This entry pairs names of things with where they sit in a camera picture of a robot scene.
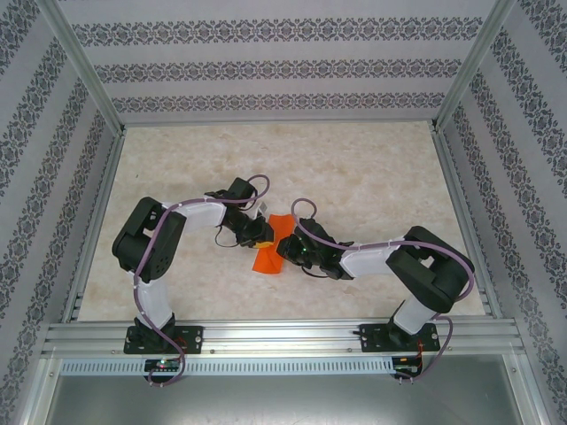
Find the marble floor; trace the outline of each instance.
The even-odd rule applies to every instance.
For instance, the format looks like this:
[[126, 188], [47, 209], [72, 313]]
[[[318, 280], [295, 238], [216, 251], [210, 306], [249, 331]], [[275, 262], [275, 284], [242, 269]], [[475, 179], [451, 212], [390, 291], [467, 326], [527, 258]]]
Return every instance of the marble floor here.
[[[199, 197], [257, 173], [272, 181], [269, 213], [286, 214], [294, 199], [309, 197], [319, 207], [317, 220], [339, 241], [378, 242], [421, 225], [464, 250], [425, 122], [131, 128], [79, 320], [135, 317], [131, 278], [111, 246], [140, 198]], [[310, 214], [308, 206], [299, 212]], [[408, 295], [393, 274], [314, 279], [291, 263], [281, 274], [258, 274], [255, 250], [216, 246], [215, 233], [205, 228], [180, 242], [167, 273], [178, 319], [388, 317]], [[219, 238], [232, 241], [228, 231]], [[478, 292], [452, 314], [484, 314]]]

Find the metal bar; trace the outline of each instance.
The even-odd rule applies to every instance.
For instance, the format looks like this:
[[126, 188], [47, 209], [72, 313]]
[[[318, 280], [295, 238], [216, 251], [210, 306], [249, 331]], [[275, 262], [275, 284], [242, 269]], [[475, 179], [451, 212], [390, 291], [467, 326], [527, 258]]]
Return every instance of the metal bar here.
[[76, 307], [75, 301], [79, 294], [84, 293], [85, 287], [87, 286], [90, 267], [92, 266], [92, 260], [95, 257], [95, 249], [97, 248], [98, 237], [103, 226], [103, 218], [105, 217], [106, 206], [108, 205], [108, 200], [110, 199], [111, 190], [113, 188], [114, 176], [118, 169], [118, 163], [120, 161], [120, 154], [122, 153], [122, 146], [124, 145], [125, 137], [126, 130], [120, 131], [116, 135], [116, 139], [113, 143], [113, 151], [111, 152], [110, 161], [105, 169], [105, 175], [103, 177], [102, 191], [98, 196], [95, 211], [93, 212], [93, 218], [89, 229], [87, 230], [85, 247], [82, 250], [81, 258], [79, 259], [77, 273], [74, 277], [71, 292], [69, 293], [67, 305], [65, 306], [65, 311], [63, 313], [62, 320], [65, 322], [74, 318], [74, 311]]
[[77, 73], [95, 100], [98, 109], [103, 114], [108, 125], [114, 133], [122, 128], [120, 117], [114, 108], [111, 98], [106, 93], [103, 83], [98, 78], [95, 68], [90, 63], [87, 54], [82, 49], [71, 25], [67, 22], [65, 14], [61, 11], [57, 0], [37, 0], [37, 5], [49, 23], [65, 53], [73, 63]]
[[[65, 359], [62, 376], [140, 376], [144, 359]], [[156, 370], [155, 376], [175, 375]], [[367, 375], [394, 373], [392, 357], [333, 357], [330, 359], [187, 359], [184, 375], [269, 376], [269, 375]]]
[[461, 185], [458, 182], [459, 178], [456, 170], [454, 169], [453, 161], [450, 159], [451, 156], [448, 152], [447, 141], [445, 140], [445, 136], [442, 132], [438, 132], [433, 128], [431, 129], [431, 137], [433, 138], [433, 144], [435, 145], [435, 150], [439, 157], [439, 163], [441, 164], [441, 170], [445, 177], [451, 202], [453, 203], [457, 222], [461, 229], [462, 239], [467, 252], [469, 253], [470, 259], [476, 267], [475, 278], [477, 280], [477, 285], [480, 289], [485, 291], [492, 315], [497, 319], [501, 319], [503, 315], [500, 309], [500, 304], [498, 303], [493, 282], [488, 273], [488, 268], [486, 267], [485, 258], [480, 248], [480, 243], [478, 242], [477, 233], [472, 224], [469, 208], [467, 207], [464, 194], [462, 193]]
[[30, 392], [24, 402], [23, 413], [15, 423], [36, 425], [47, 421], [62, 364], [61, 359], [39, 360]]
[[478, 37], [470, 48], [469, 55], [462, 63], [461, 69], [454, 78], [453, 84], [451, 84], [439, 108], [439, 113], [435, 117], [437, 128], [444, 128], [451, 119], [454, 108], [461, 101], [462, 94], [515, 3], [515, 0], [496, 0], [494, 3], [492, 10], [486, 17], [485, 24], [480, 28]]
[[502, 356], [508, 373], [510, 386], [522, 423], [525, 425], [550, 425], [548, 412], [543, 404], [540, 389], [533, 376], [526, 354]]
[[[353, 332], [361, 323], [386, 323], [387, 319], [345, 321], [182, 321], [180, 325], [205, 328], [203, 353], [197, 357], [337, 357], [369, 356], [362, 353]], [[448, 326], [436, 322], [441, 339]], [[128, 357], [122, 349], [130, 323], [70, 323], [50, 326], [42, 350], [45, 358]], [[454, 318], [454, 335], [448, 355], [524, 352], [513, 320]], [[381, 355], [410, 355], [384, 352]]]
[[250, 119], [233, 119], [233, 120], [195, 120], [195, 121], [145, 121], [134, 122], [125, 124], [125, 128], [148, 128], [148, 127], [192, 127], [192, 126], [223, 126], [223, 125], [267, 125], [267, 124], [305, 124], [309, 122], [332, 122], [333, 124], [353, 124], [353, 123], [373, 123], [373, 122], [421, 122], [427, 120], [426, 118], [401, 118], [401, 119], [391, 119], [391, 118], [367, 118], [367, 119], [339, 119], [339, 118], [309, 118], [309, 119], [286, 119], [281, 118], [275, 120], [273, 117], [262, 120], [250, 120]]

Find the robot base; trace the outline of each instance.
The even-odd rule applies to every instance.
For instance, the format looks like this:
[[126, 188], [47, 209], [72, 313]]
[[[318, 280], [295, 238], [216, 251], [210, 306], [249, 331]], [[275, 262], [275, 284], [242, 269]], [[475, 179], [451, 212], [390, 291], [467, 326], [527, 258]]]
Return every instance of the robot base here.
[[433, 323], [425, 323], [415, 335], [402, 340], [392, 338], [390, 323], [366, 323], [359, 326], [356, 335], [361, 337], [362, 352], [418, 352], [422, 344], [422, 352], [438, 352], [439, 334]]
[[[126, 332], [124, 354], [178, 354], [173, 345], [146, 327], [137, 318], [134, 322], [136, 325], [130, 326]], [[175, 317], [172, 317], [161, 331], [178, 343], [185, 354], [201, 353], [202, 326], [176, 326]]]

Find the aluminum rail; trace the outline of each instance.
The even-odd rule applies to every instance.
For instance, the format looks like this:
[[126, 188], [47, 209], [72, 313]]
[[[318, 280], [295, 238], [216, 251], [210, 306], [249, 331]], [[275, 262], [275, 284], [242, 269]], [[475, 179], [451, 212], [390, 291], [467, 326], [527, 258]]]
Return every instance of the aluminum rail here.
[[[178, 325], [204, 327], [200, 357], [336, 357], [368, 356], [361, 352], [353, 332], [362, 323], [387, 319], [329, 321], [178, 321]], [[446, 355], [518, 354], [524, 352], [512, 319], [455, 317], [453, 338]], [[441, 341], [447, 335], [444, 321], [436, 322]], [[130, 322], [73, 322], [51, 324], [42, 349], [44, 359], [135, 357], [124, 354]], [[410, 353], [383, 352], [379, 355]]]

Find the gray metal panel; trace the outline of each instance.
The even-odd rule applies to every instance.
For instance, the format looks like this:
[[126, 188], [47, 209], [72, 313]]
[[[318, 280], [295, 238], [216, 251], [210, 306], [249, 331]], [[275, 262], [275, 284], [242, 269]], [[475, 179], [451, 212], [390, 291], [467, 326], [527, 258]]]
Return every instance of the gray metal panel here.
[[49, 424], [520, 424], [500, 356], [447, 357], [414, 385], [357, 376], [198, 376], [150, 388], [140, 377], [58, 380]]

